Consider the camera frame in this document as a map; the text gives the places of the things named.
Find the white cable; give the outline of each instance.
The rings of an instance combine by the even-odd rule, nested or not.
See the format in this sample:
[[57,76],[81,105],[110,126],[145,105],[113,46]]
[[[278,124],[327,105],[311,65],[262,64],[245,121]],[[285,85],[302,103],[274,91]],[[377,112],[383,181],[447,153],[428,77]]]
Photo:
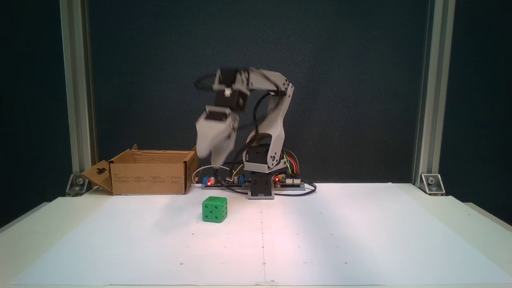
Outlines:
[[[196,181],[194,180],[194,176],[196,175],[196,173],[197,173],[199,170],[204,169],[204,168],[209,168],[209,167],[213,167],[213,165],[208,165],[208,166],[199,167],[199,169],[195,170],[195,171],[194,171],[194,173],[192,174],[192,181],[193,181],[193,182],[196,182]],[[224,167],[224,166],[219,166],[219,167],[220,167],[220,168],[224,168],[224,169],[226,169],[226,170],[229,170],[229,168],[226,168],[226,167]]]

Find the box flap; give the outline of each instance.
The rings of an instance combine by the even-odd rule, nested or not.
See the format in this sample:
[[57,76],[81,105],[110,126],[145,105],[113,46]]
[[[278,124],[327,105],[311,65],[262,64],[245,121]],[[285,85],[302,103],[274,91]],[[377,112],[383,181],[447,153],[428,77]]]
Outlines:
[[197,157],[196,147],[194,147],[192,151],[189,151],[187,157],[183,162],[185,163],[185,191],[187,191],[187,189],[191,187],[193,183],[192,174],[199,166],[199,159]]
[[109,163],[116,163],[116,164],[133,164],[133,158],[130,150],[126,150],[123,153],[117,155],[116,157],[112,158]]
[[110,179],[109,163],[105,160],[92,166],[89,170],[82,173],[96,185],[112,193],[112,181]]

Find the cardboard box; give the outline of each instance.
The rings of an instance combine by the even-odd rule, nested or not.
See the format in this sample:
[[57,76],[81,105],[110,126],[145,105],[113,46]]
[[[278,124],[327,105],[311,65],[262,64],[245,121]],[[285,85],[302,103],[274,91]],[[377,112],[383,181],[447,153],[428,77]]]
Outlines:
[[198,167],[192,151],[130,150],[82,173],[113,195],[185,194]]

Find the gray bracket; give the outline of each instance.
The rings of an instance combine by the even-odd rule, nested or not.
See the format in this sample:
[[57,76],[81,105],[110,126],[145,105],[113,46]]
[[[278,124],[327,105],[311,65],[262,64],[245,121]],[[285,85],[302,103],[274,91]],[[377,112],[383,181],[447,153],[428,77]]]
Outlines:
[[71,174],[69,177],[68,187],[66,188],[66,196],[82,196],[92,189],[92,183],[82,174]]
[[446,196],[443,181],[439,174],[422,174],[420,189],[430,196]]

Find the black cable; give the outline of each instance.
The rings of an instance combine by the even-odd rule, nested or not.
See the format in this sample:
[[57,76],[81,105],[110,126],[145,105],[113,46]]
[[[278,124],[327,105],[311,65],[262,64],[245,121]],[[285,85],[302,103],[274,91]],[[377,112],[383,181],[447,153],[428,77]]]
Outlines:
[[[254,124],[254,135],[251,137],[251,139],[245,143],[238,151],[237,153],[235,154],[235,156],[233,157],[233,161],[232,162],[235,162],[238,157],[240,157],[240,155],[242,155],[244,153],[245,150],[247,150],[250,146],[252,146],[252,144],[256,141],[256,138],[259,134],[259,128],[258,126],[260,125],[258,123],[258,120],[257,120],[257,114],[258,114],[258,108],[260,107],[261,105],[261,102],[270,95],[270,92],[267,92],[265,93],[263,96],[260,97],[260,99],[258,99],[258,101],[256,102],[256,104],[254,105],[254,109],[252,111],[252,120],[253,120],[253,124]],[[233,167],[234,167],[234,164],[231,164],[231,166],[229,167],[231,169],[231,171],[233,171]]]
[[[243,163],[243,161],[242,161],[242,160],[240,160],[240,161],[236,161],[236,162],[235,162],[235,164],[242,164],[242,163]],[[207,161],[207,162],[203,163],[203,164],[201,165],[201,167],[204,167],[204,166],[206,166],[207,164],[211,164],[211,161]],[[222,166],[225,166],[225,165],[228,165],[228,164],[231,164],[231,161],[222,163]],[[197,181],[194,181],[194,184],[199,184],[199,183],[201,182],[201,173],[203,173],[203,171],[204,171],[204,170],[205,170],[205,169],[201,169],[201,170],[199,170],[199,172],[198,172],[198,173],[197,173],[197,175],[196,175],[196,177],[197,177]]]
[[[247,72],[247,75],[248,75],[248,79],[247,79],[248,83],[250,82],[249,81],[249,75],[250,75],[249,71],[256,72],[256,73],[260,74],[263,78],[265,78],[267,81],[269,81],[270,83],[272,83],[275,86],[276,91],[278,91],[278,93],[276,94],[277,96],[285,96],[285,95],[283,95],[283,90],[281,90],[281,87],[274,80],[270,79],[261,70],[256,69],[256,68],[248,68],[245,71]],[[216,76],[217,76],[217,74],[203,75],[203,76],[197,78],[196,81],[194,81],[194,87],[196,87],[196,89],[201,90],[201,91],[214,92],[213,86],[205,84],[204,81],[207,80],[208,78],[215,78]],[[283,98],[279,99],[279,102],[270,111],[267,112],[267,115],[272,113],[272,112],[274,112],[279,107],[279,105],[281,104],[281,101],[283,101]],[[265,120],[267,115],[262,115],[262,116],[260,116],[256,120],[258,125],[260,125]],[[246,130],[246,129],[252,128],[253,126],[254,126],[254,122],[246,123],[246,124],[239,125],[237,130],[238,131],[242,131],[242,130]]]
[[197,90],[206,91],[206,92],[213,92],[214,88],[212,85],[207,85],[204,83],[204,81],[208,78],[215,78],[217,74],[206,74],[203,75],[194,81],[194,87],[196,87]]
[[304,180],[304,179],[301,179],[302,182],[306,183],[307,185],[313,187],[313,189],[309,190],[309,191],[306,191],[304,193],[300,193],[300,194],[282,194],[282,193],[274,193],[274,195],[278,195],[278,196],[290,196],[290,197],[301,197],[301,196],[308,196],[308,195],[311,195],[313,193],[316,192],[316,185],[313,184],[312,182],[309,182],[307,180]]
[[222,182],[222,181],[220,180],[220,178],[219,178],[219,176],[218,176],[218,174],[217,174],[217,171],[218,171],[218,170],[219,170],[219,169],[214,169],[214,177],[215,177],[215,181],[216,181],[217,183],[219,183],[219,184],[220,184],[222,187],[224,187],[225,189],[230,190],[231,192],[238,193],[238,194],[242,194],[242,195],[247,195],[247,194],[248,194],[247,192],[237,191],[237,190],[235,190],[235,189],[233,189],[233,188],[231,188],[231,187],[226,186],[226,185],[224,184],[224,182]]
[[[230,192],[234,192],[234,193],[237,193],[237,194],[242,194],[242,195],[247,195],[248,193],[247,192],[242,192],[242,191],[238,191],[238,190],[235,190],[229,186],[226,186],[224,184],[224,182],[222,182],[219,178],[219,175],[217,174],[217,171],[218,169],[214,169],[214,177],[215,177],[215,181],[217,183],[219,183],[224,189],[227,189],[229,190]],[[274,195],[277,195],[277,196],[289,196],[289,197],[301,197],[301,196],[308,196],[308,195],[311,195],[313,193],[316,192],[316,185],[313,184],[312,182],[309,182],[307,180],[304,180],[302,179],[302,182],[306,183],[307,185],[313,187],[313,189],[309,190],[309,191],[306,191],[304,193],[300,193],[300,194],[283,194],[283,193],[274,193]]]

